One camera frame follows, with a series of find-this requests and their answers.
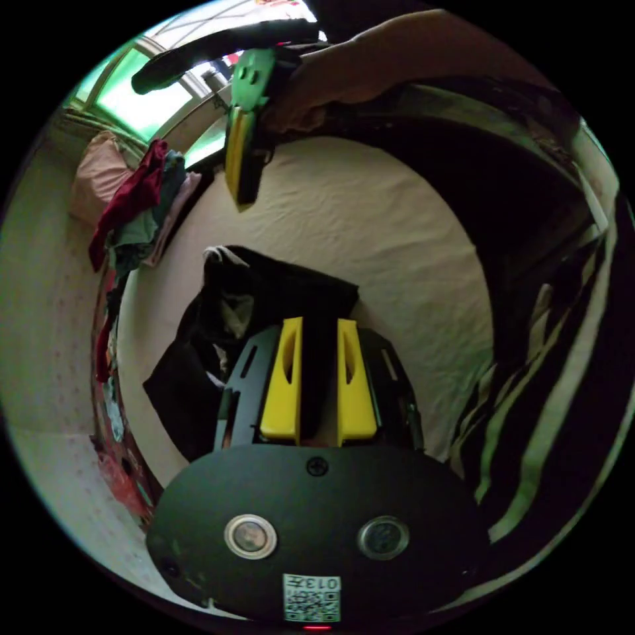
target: black cloth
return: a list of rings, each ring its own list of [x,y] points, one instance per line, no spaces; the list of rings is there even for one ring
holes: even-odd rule
[[[207,372],[226,380],[246,341],[286,318],[304,318],[302,421],[315,429],[335,360],[337,318],[347,318],[358,288],[325,274],[269,258],[244,247],[229,247],[249,266],[227,258],[207,258],[204,284],[183,314],[168,347],[144,389],[168,435],[190,460],[213,448],[222,390]],[[250,295],[253,311],[241,339],[225,328],[220,311],[224,294]],[[227,354],[222,372],[217,348]]]

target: button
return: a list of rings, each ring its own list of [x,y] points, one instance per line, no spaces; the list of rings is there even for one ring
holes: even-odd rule
[[[379,516],[367,522],[357,536],[360,551],[371,560],[392,560],[408,546],[408,527],[393,516]]]
[[[233,530],[233,541],[243,551],[256,553],[265,548],[267,534],[258,523],[244,521]]]
[[[225,543],[237,556],[261,560],[270,556],[278,543],[273,525],[260,516],[242,514],[225,527]]]

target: wall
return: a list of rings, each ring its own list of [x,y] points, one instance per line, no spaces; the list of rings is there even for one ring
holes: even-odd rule
[[[125,580],[198,608],[165,584],[143,532],[97,469],[90,332],[100,276],[86,253],[92,229],[67,214],[83,148],[60,144],[64,136],[44,140],[0,233],[0,400],[9,436],[33,488],[76,545]]]

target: sticker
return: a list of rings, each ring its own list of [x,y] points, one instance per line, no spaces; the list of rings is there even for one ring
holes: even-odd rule
[[[282,576],[284,619],[288,622],[339,622],[341,578],[335,575]]]

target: white bedsheet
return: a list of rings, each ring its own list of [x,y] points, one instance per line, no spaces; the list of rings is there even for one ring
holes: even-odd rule
[[[359,285],[353,317],[394,344],[415,390],[427,452],[444,460],[491,360],[491,309],[476,250],[452,210],[410,168],[362,144],[316,138],[278,148],[256,205],[242,214],[224,179],[216,179],[160,265],[130,276],[119,320],[122,397],[159,482],[166,486],[187,461],[142,383],[200,290],[203,249],[232,243]]]

